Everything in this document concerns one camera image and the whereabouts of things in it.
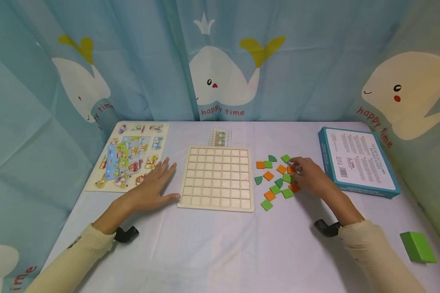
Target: whale tail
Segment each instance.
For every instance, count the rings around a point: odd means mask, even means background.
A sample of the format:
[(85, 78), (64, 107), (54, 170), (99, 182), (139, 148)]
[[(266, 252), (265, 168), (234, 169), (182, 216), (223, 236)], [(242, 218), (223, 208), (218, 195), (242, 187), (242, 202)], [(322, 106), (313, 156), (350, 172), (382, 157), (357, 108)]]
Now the whale tail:
[(275, 53), (276, 50), (282, 47), (282, 44), (284, 44), (284, 42), (284, 36), (276, 37), (275, 39), (270, 41), (269, 44), (267, 44), (263, 49), (261, 45), (253, 38), (245, 38), (241, 40), (240, 46), (251, 54), (251, 57), (254, 59), (254, 63), (256, 64), (256, 68), (260, 68), (264, 61), (267, 60), (267, 58), (272, 56), (272, 54)]
[(68, 35), (61, 35), (57, 40), (62, 44), (68, 44), (74, 47), (89, 64), (93, 65), (93, 40), (91, 38), (82, 38), (80, 41), (81, 46), (75, 43), (75, 41)]

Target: hand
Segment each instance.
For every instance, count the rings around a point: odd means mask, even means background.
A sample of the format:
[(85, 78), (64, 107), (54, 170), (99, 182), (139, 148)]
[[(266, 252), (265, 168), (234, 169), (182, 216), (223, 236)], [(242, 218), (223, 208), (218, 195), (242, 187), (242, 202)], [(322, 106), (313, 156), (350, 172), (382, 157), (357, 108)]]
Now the hand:
[(143, 179), (143, 182), (122, 195), (119, 199), (130, 206), (133, 212), (138, 210), (154, 210), (165, 204), (180, 199), (180, 194), (172, 193), (162, 197), (160, 192), (176, 170), (176, 163), (167, 170), (169, 158), (159, 162), (155, 169)]
[(297, 167), (299, 173), (292, 173), (292, 177), (302, 188), (323, 198), (330, 192), (338, 192), (339, 189), (334, 182), (324, 173), (313, 160), (309, 157), (293, 157), (290, 161)]

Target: black clamp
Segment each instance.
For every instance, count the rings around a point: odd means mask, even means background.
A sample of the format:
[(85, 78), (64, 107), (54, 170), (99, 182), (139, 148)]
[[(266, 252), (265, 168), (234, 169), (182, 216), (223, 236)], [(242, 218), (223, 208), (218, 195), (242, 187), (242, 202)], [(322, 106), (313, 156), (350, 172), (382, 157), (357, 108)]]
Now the black clamp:
[(127, 231), (124, 231), (121, 227), (118, 227), (116, 230), (116, 237), (114, 239), (119, 243), (129, 243), (134, 240), (134, 238), (139, 234), (137, 228), (132, 226)]
[(336, 222), (329, 226), (323, 219), (315, 222), (315, 227), (324, 237), (334, 237), (339, 233), (339, 228), (342, 227), (340, 222)]

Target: beige sleeve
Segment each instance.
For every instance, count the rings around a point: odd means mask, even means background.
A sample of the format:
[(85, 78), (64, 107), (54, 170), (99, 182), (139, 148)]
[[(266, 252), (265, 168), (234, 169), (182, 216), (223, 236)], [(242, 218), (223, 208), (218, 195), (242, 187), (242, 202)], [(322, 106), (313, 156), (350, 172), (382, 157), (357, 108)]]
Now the beige sleeve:
[(25, 293), (74, 292), (87, 272), (111, 250), (116, 234), (105, 235), (92, 225), (44, 269)]
[(380, 226), (365, 220), (339, 229), (375, 293), (424, 293), (424, 288), (390, 247)]

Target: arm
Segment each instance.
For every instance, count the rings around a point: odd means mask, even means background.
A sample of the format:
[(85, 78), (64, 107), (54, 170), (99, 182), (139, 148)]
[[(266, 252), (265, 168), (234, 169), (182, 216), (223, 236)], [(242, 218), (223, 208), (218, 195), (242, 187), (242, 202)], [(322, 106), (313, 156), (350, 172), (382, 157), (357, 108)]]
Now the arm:
[(116, 229), (132, 213), (154, 210), (177, 201), (179, 194), (161, 197), (161, 189), (176, 169), (174, 163), (167, 169), (169, 159), (158, 164), (136, 188), (116, 199), (108, 209), (78, 239), (64, 250), (31, 283), (25, 293), (74, 292), (98, 259), (112, 248)]
[(298, 184), (321, 198), (344, 226), (339, 236), (364, 271), (370, 286), (378, 293), (423, 293), (424, 288), (391, 249), (380, 226), (374, 225), (355, 208), (344, 192), (310, 158), (295, 157), (292, 173)]

